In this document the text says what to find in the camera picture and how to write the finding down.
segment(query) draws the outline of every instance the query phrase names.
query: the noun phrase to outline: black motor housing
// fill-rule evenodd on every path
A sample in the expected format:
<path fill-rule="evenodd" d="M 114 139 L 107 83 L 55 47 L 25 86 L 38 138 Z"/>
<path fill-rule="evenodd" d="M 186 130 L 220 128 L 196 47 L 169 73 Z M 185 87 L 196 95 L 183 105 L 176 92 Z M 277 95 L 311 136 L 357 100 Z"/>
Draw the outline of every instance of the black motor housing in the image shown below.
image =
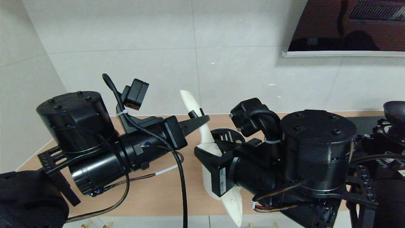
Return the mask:
<path fill-rule="evenodd" d="M 281 120 L 284 178 L 303 181 L 306 195 L 345 184 L 357 128 L 350 120 L 323 110 L 294 112 Z"/>

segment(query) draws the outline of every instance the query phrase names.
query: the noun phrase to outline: robotic arm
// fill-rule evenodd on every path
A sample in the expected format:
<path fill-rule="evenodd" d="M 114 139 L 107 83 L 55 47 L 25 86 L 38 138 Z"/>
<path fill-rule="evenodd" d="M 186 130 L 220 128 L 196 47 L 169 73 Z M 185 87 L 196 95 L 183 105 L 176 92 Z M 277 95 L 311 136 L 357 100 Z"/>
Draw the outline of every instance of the robotic arm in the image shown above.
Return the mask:
<path fill-rule="evenodd" d="M 1 228 L 60 228 L 65 222 L 104 214 L 123 202 L 130 181 L 149 178 L 177 166 L 182 181 L 184 226 L 187 227 L 183 158 L 179 158 L 182 155 L 176 150 L 187 146 L 185 137 L 207 123 L 209 117 L 181 122 L 175 116 L 137 119 L 128 115 L 124 106 L 138 110 L 149 84 L 135 79 L 121 94 L 108 75 L 103 74 L 103 79 L 117 98 L 117 115 L 125 133 L 119 135 L 114 129 L 98 92 L 67 93 L 40 104 L 37 112 L 58 146 L 38 155 L 41 169 L 0 175 Z M 177 165 L 129 179 L 128 173 L 147 169 L 152 161 L 170 151 Z M 73 206 L 80 200 L 60 172 L 66 167 L 84 195 L 95 197 L 123 183 L 127 184 L 125 194 L 110 208 L 68 218 L 69 208 L 62 195 Z M 109 185 L 122 176 L 126 181 Z"/>
<path fill-rule="evenodd" d="M 135 79 L 119 93 L 108 75 L 104 74 L 103 79 L 117 99 L 117 115 L 125 133 L 119 135 L 114 129 L 97 92 L 68 93 L 40 104 L 37 112 L 58 146 L 38 155 L 42 168 L 37 171 L 0 174 L 1 228 L 60 228 L 66 222 L 107 213 L 124 201 L 130 181 L 177 166 L 183 193 L 183 227 L 187 227 L 183 158 L 176 150 L 187 146 L 185 137 L 200 127 L 204 140 L 195 147 L 194 154 L 204 167 L 204 186 L 211 196 L 223 202 L 238 226 L 242 219 L 240 188 L 254 195 L 253 210 L 280 211 L 306 228 L 333 227 L 342 200 L 347 201 L 353 228 L 376 227 L 380 221 L 392 218 L 389 214 L 396 208 L 400 210 L 395 213 L 400 222 L 392 224 L 399 226 L 391 227 L 405 224 L 401 210 L 405 209 L 404 182 L 390 188 L 391 197 L 380 185 L 372 183 L 386 178 L 379 178 L 377 162 L 385 169 L 384 175 L 405 167 L 405 155 L 400 154 L 405 151 L 403 101 L 386 103 L 386 117 L 392 125 L 381 120 L 375 134 L 361 140 L 361 145 L 373 148 L 376 155 L 353 159 L 359 144 L 357 128 L 350 120 L 333 113 L 304 110 L 280 120 L 257 98 L 246 100 L 231 110 L 230 117 L 245 137 L 261 131 L 265 140 L 245 142 L 231 129 L 216 129 L 207 135 L 209 117 L 187 92 L 182 92 L 182 97 L 189 120 L 179 122 L 175 116 L 140 120 L 130 116 L 124 106 L 138 110 L 149 85 Z M 381 141 L 381 137 L 391 143 Z M 390 146 L 391 154 L 379 152 L 380 147 L 387 148 L 385 145 Z M 176 166 L 129 178 L 128 173 L 147 169 L 152 161 L 170 151 Z M 371 166 L 365 165 L 371 160 Z M 66 167 L 84 195 L 96 197 L 126 183 L 125 193 L 109 208 L 68 218 L 69 207 L 62 195 L 73 206 L 80 200 L 60 172 Z M 398 173 L 403 174 L 396 180 L 405 179 L 405 170 Z M 125 181 L 111 184 L 122 176 Z"/>
<path fill-rule="evenodd" d="M 388 111 L 388 117 L 396 113 L 398 122 L 400 111 Z M 235 143 L 218 139 L 216 144 L 225 152 L 220 157 L 195 148 L 195 156 L 211 173 L 215 195 L 221 197 L 233 187 L 242 187 L 254 195 L 254 211 L 280 211 L 306 228 L 333 227 L 341 201 L 346 200 L 353 228 L 374 227 L 377 195 L 367 167 L 358 163 L 376 157 L 352 159 L 357 138 L 353 122 L 322 110 L 294 112 L 280 120 L 257 98 L 239 103 L 230 118 L 243 136 L 262 131 L 265 140 Z M 389 156 L 404 159 L 403 155 Z M 390 210 L 396 208 L 380 210 L 379 219 Z M 403 222 L 404 214 L 399 214 Z"/>

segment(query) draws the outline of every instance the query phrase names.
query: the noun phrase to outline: cable tie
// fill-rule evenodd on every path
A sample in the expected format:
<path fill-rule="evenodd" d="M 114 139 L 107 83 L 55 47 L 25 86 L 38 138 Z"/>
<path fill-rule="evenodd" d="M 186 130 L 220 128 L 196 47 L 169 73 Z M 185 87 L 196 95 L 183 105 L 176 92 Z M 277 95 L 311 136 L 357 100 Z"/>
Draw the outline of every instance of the cable tie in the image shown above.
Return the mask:
<path fill-rule="evenodd" d="M 124 109 L 124 111 L 117 113 L 117 117 L 119 117 L 120 115 L 125 114 L 125 113 L 128 113 L 127 109 Z"/>

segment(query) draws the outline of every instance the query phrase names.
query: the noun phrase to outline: wooden peg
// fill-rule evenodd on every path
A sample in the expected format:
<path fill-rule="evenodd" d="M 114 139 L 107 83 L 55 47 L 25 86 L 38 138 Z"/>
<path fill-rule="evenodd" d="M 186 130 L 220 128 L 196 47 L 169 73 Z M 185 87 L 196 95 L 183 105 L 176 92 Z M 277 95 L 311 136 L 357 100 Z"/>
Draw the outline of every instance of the wooden peg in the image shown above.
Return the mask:
<path fill-rule="evenodd" d="M 81 227 L 82 227 L 82 228 L 89 228 L 91 224 L 92 224 L 92 221 L 89 220 L 89 222 L 87 223 L 87 225 L 82 224 Z"/>
<path fill-rule="evenodd" d="M 107 225 L 102 226 L 102 228 L 111 228 L 113 226 L 113 221 L 111 220 L 110 223 Z"/>

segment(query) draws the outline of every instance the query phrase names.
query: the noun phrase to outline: cable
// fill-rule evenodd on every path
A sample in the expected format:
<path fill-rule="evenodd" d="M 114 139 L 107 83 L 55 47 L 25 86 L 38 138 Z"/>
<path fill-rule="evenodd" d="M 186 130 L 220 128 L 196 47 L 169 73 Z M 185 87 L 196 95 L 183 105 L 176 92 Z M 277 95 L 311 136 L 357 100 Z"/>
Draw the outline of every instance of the cable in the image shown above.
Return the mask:
<path fill-rule="evenodd" d="M 107 75 L 107 74 L 103 74 L 102 78 L 104 80 L 104 82 L 107 84 L 107 86 L 111 89 L 111 91 L 114 93 L 114 96 L 118 102 L 118 106 L 120 108 L 120 112 L 125 110 L 123 101 L 121 99 L 121 94 L 117 91 L 117 88 L 115 87 L 113 81 L 111 80 L 111 78 Z M 142 126 L 138 125 L 137 123 L 135 123 L 132 119 L 131 116 L 128 113 L 123 114 L 124 118 L 130 123 L 132 124 L 133 127 L 135 127 L 136 129 L 138 129 L 139 131 L 144 132 L 145 134 L 158 139 L 159 141 L 161 141 L 165 146 L 167 146 L 170 151 L 172 152 L 173 156 L 176 159 L 177 162 L 177 166 L 179 167 L 179 174 L 180 174 L 180 182 L 181 182 L 181 193 L 182 193 L 182 198 L 183 198 L 183 228 L 187 228 L 188 226 L 188 212 L 187 212 L 187 193 L 185 190 L 185 179 L 184 179 L 184 171 L 183 171 L 183 166 L 181 165 L 179 156 L 177 155 L 177 153 L 175 152 L 174 148 L 162 137 L 148 131 L 147 129 L 143 128 Z"/>
<path fill-rule="evenodd" d="M 286 192 L 286 191 L 288 191 L 288 190 L 290 190 L 290 189 L 293 189 L 293 188 L 295 188 L 295 187 L 297 187 L 297 186 L 300 186 L 301 184 L 302 184 L 302 181 L 294 181 L 294 182 L 291 182 L 290 184 L 287 184 L 287 185 L 283 186 L 283 188 L 281 188 L 281 189 L 279 189 L 279 190 L 271 191 L 271 192 L 269 192 L 269 193 L 265 193 L 265 194 L 262 194 L 262 195 L 257 195 L 257 194 L 256 194 L 256 195 L 252 198 L 252 201 L 253 201 L 253 202 L 257 202 L 257 201 L 259 201 L 259 200 L 261 200 L 261 199 L 263 199 L 263 198 L 265 198 L 265 197 L 275 196 L 275 195 L 277 195 L 277 194 Z"/>
<path fill-rule="evenodd" d="M 250 119 L 256 115 L 268 115 L 271 116 L 277 124 L 280 124 L 280 117 L 273 111 L 270 110 L 253 110 L 245 112 L 245 117 Z"/>
<path fill-rule="evenodd" d="M 183 161 L 184 161 L 184 156 L 183 156 L 180 152 L 177 152 L 177 154 L 180 155 L 180 158 L 181 158 L 180 162 L 183 163 Z M 150 174 L 147 174 L 147 175 L 144 175 L 144 176 L 134 177 L 134 178 L 129 179 L 129 181 L 138 181 L 138 180 L 150 178 L 150 177 L 153 177 L 153 176 L 157 176 L 157 175 L 159 175 L 159 174 L 162 174 L 162 173 L 164 173 L 164 172 L 167 172 L 167 171 L 169 171 L 169 170 L 172 170 L 172 169 L 174 169 L 175 167 L 177 167 L 177 165 L 171 166 L 171 167 L 169 167 L 169 168 L 167 168 L 167 169 L 161 170 L 161 171 L 156 172 L 156 173 L 150 173 Z M 110 190 L 110 189 L 112 189 L 112 188 L 114 188 L 114 187 L 116 187 L 116 186 L 122 185 L 122 184 L 124 184 L 125 182 L 126 182 L 126 181 L 120 181 L 120 182 L 117 182 L 117 183 L 115 183 L 115 184 L 105 186 L 103 192 L 106 192 L 106 191 L 108 191 L 108 190 Z"/>
<path fill-rule="evenodd" d="M 311 205 L 311 204 L 312 203 L 310 203 L 310 202 L 297 202 L 297 203 L 294 203 L 294 204 L 285 204 L 283 206 L 260 206 L 260 205 L 256 205 L 253 210 L 255 212 L 259 212 L 259 213 L 271 213 L 271 212 L 288 210 L 288 209 L 296 208 L 296 207 L 299 207 L 299 206 L 308 206 L 308 205 Z"/>
<path fill-rule="evenodd" d="M 95 212 L 90 212 L 90 213 L 83 214 L 83 215 L 70 217 L 70 218 L 68 218 L 66 223 L 76 222 L 76 221 L 80 221 L 80 220 L 83 220 L 83 219 L 88 219 L 88 218 L 91 218 L 91 217 L 99 216 L 99 215 L 105 214 L 107 212 L 110 212 L 110 211 L 114 210 L 115 208 L 117 208 L 119 205 L 121 205 L 121 203 L 125 200 L 125 198 L 128 195 L 128 192 L 129 192 L 129 175 L 125 174 L 125 178 L 126 178 L 126 184 L 127 185 L 126 185 L 124 195 L 121 197 L 121 199 L 116 204 L 114 204 L 113 206 L 111 206 L 109 208 L 100 210 L 100 211 L 95 211 Z"/>
<path fill-rule="evenodd" d="M 117 151 L 107 142 L 107 140 L 103 136 L 101 136 L 100 134 L 97 134 L 97 136 L 110 149 L 110 151 L 112 151 L 116 155 L 118 161 L 122 164 L 123 161 L 121 159 L 121 156 L 119 156 L 119 154 L 117 153 Z M 87 214 L 82 214 L 82 215 L 70 217 L 70 218 L 67 219 L 66 223 L 76 222 L 76 221 L 88 219 L 88 218 L 91 218 L 91 217 L 99 216 L 99 215 L 105 214 L 105 213 L 110 212 L 110 211 L 114 210 L 115 208 L 117 208 L 119 205 L 122 204 L 122 202 L 125 200 L 125 198 L 128 195 L 128 192 L 129 192 L 130 179 L 129 179 L 128 174 L 125 174 L 125 179 L 126 179 L 124 181 L 126 183 L 125 192 L 122 195 L 121 199 L 116 204 L 114 204 L 113 206 L 111 206 L 109 208 L 100 210 L 100 211 L 94 211 L 94 212 L 90 212 L 90 213 L 87 213 Z"/>
<path fill-rule="evenodd" d="M 351 164 L 357 164 L 357 163 L 361 163 L 361 162 L 365 162 L 365 161 L 372 161 L 372 160 L 376 160 L 376 159 L 398 159 L 398 160 L 405 160 L 405 155 L 390 155 L 390 154 L 383 154 L 383 155 L 370 155 L 370 156 L 365 156 L 365 157 L 361 157 L 358 159 L 355 159 L 353 161 L 351 161 Z"/>

